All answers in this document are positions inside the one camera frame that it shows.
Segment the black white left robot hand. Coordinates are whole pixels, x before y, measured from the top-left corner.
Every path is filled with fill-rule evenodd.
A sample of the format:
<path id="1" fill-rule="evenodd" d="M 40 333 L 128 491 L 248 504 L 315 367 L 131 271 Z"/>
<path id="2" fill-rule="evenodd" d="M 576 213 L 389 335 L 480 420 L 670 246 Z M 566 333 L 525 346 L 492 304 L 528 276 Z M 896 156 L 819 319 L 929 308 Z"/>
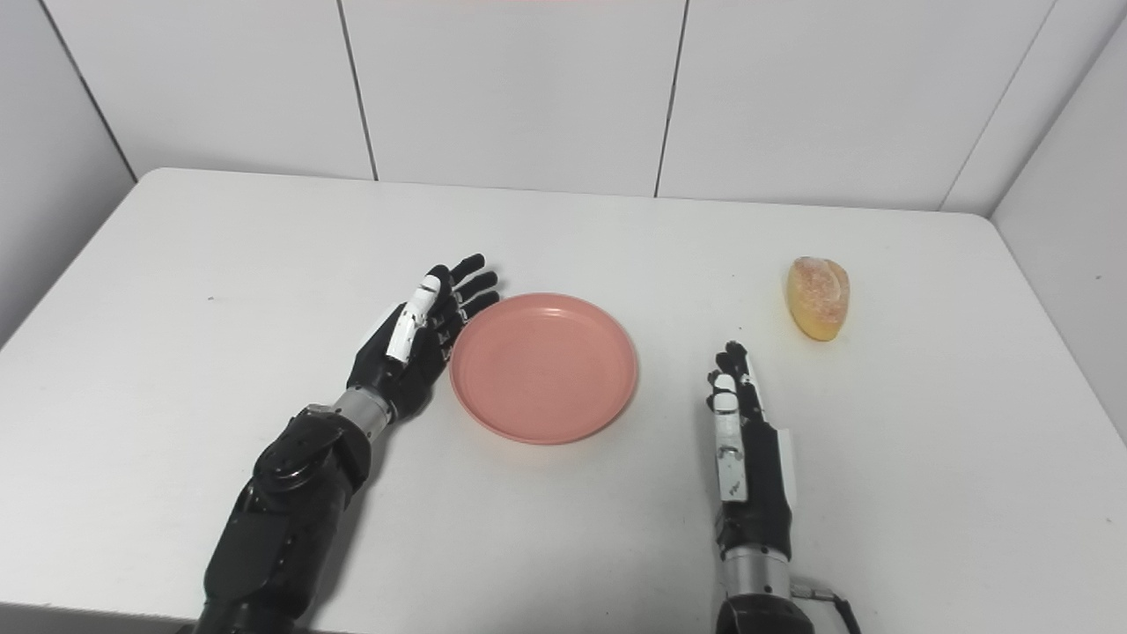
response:
<path id="1" fill-rule="evenodd" d="M 420 413 L 459 336 L 500 300 L 497 284 L 483 255 L 471 255 L 453 268 L 431 268 L 356 352 L 347 387 L 378 394 L 391 407 L 394 422 Z"/>

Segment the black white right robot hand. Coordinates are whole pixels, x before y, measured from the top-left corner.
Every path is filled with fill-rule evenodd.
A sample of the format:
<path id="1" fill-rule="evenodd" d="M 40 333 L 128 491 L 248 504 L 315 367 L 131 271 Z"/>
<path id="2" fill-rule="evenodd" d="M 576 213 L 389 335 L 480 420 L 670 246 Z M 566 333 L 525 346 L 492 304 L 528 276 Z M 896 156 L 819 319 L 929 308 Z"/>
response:
<path id="1" fill-rule="evenodd" d="M 716 369 L 708 379 L 712 393 L 707 405 L 718 412 L 717 398 L 733 394 L 738 405 L 735 430 L 740 438 L 740 492 L 721 501 L 718 517 L 718 547 L 729 550 L 777 551 L 786 561 L 792 559 L 792 506 L 786 495 L 784 456 L 780 434 L 766 420 L 758 392 L 758 381 L 749 364 L 748 349 L 729 341 L 715 357 Z"/>

